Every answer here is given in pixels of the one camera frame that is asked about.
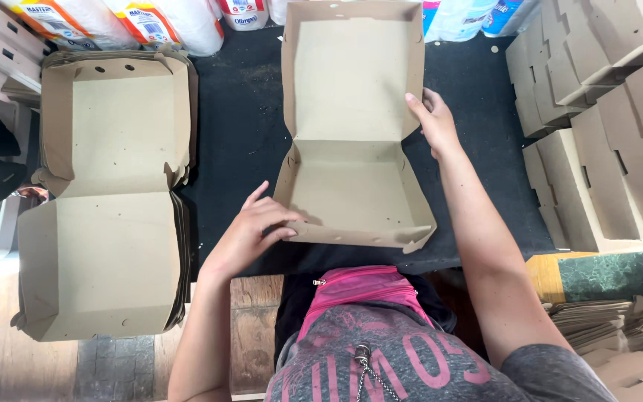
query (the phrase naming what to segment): zipper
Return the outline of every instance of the zipper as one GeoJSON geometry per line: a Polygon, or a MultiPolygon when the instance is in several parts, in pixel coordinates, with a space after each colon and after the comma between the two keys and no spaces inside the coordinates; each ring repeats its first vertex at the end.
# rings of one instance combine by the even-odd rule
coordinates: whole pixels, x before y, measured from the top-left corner
{"type": "Polygon", "coordinates": [[[311,282],[316,286],[321,286],[321,285],[326,285],[327,283],[333,283],[337,281],[339,278],[352,278],[354,276],[360,276],[360,275],[371,275],[374,273],[393,273],[393,272],[398,272],[396,267],[394,267],[393,265],[382,265],[381,267],[376,265],[371,265],[368,267],[358,268],[351,273],[344,272],[344,271],[335,272],[329,275],[328,278],[320,278],[319,280],[312,280],[311,282]]]}
{"type": "Polygon", "coordinates": [[[334,301],[329,302],[329,303],[321,304],[319,306],[316,306],[313,310],[307,311],[307,315],[305,315],[304,317],[306,318],[310,314],[313,314],[313,313],[315,313],[315,312],[317,312],[319,310],[326,310],[329,307],[339,306],[339,305],[342,305],[342,304],[349,304],[349,303],[354,302],[355,300],[367,301],[367,300],[374,300],[374,297],[377,297],[377,296],[396,296],[396,295],[403,295],[403,294],[416,296],[418,294],[418,292],[416,291],[415,288],[413,288],[413,286],[399,287],[399,288],[391,290],[391,291],[389,291],[388,289],[379,289],[379,290],[375,290],[373,292],[364,293],[362,295],[356,295],[356,296],[353,296],[353,297],[345,297],[343,299],[337,299],[337,300],[334,300],[334,301]]]}

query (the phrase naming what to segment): table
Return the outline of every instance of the table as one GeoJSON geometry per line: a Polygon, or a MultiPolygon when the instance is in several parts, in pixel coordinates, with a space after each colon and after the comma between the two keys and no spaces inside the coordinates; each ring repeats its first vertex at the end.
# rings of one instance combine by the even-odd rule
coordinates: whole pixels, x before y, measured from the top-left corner
{"type": "MultiPolygon", "coordinates": [[[[215,246],[245,198],[263,180],[272,195],[281,161],[291,146],[282,114],[280,50],[283,28],[253,32],[226,28],[219,54],[193,60],[200,76],[197,167],[177,191],[191,212],[195,268],[215,246]]],[[[505,49],[513,38],[479,34],[462,43],[426,45],[424,85],[443,96],[463,148],[524,257],[556,252],[527,180],[522,135],[505,49]],[[493,53],[492,46],[499,51],[493,53]]],[[[279,242],[242,275],[325,271],[393,264],[418,274],[460,266],[438,164],[416,130],[402,142],[433,209],[438,229],[423,249],[279,242]]]]}

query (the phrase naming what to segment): barcode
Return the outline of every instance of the barcode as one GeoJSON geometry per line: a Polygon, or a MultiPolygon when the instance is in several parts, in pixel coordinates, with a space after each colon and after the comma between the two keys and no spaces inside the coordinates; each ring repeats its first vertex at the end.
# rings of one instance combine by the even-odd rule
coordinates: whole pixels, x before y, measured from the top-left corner
{"type": "Polygon", "coordinates": [[[71,29],[68,27],[67,24],[65,23],[60,23],[60,22],[53,22],[53,21],[47,21],[49,25],[51,25],[51,28],[53,29],[71,29]]]}
{"type": "Polygon", "coordinates": [[[162,34],[163,30],[157,23],[144,23],[143,27],[149,34],[162,34]]]}

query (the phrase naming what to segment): hand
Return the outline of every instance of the hand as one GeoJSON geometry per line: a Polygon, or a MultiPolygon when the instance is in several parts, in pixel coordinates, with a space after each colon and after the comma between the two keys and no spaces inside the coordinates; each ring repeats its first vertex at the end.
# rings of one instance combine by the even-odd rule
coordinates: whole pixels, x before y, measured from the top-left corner
{"type": "Polygon", "coordinates": [[[453,114],[440,95],[424,88],[423,103],[410,93],[406,94],[406,103],[421,122],[421,134],[426,137],[431,146],[431,155],[436,160],[444,152],[460,148],[453,114]]]}
{"type": "Polygon", "coordinates": [[[263,231],[270,226],[290,220],[306,220],[294,211],[281,206],[271,197],[257,200],[269,186],[266,180],[257,187],[244,202],[239,214],[207,256],[203,269],[212,269],[230,279],[252,264],[269,246],[275,242],[296,236],[290,227],[278,227],[267,235],[263,231]]]}

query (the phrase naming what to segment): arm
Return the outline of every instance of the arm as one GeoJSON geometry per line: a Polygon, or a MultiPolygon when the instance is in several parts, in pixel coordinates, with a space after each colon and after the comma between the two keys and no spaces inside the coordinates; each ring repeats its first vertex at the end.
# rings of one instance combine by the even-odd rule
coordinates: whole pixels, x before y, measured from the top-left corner
{"type": "Polygon", "coordinates": [[[297,233],[289,227],[263,232],[290,220],[304,220],[270,197],[257,200],[265,181],[245,201],[200,268],[183,336],[168,385],[169,401],[229,401],[230,280],[278,240],[297,233]]]}
{"type": "Polygon", "coordinates": [[[533,343],[572,348],[545,313],[525,261],[463,151],[448,106],[428,88],[409,107],[438,160],[463,272],[483,340],[499,368],[516,349],[533,343]]]}

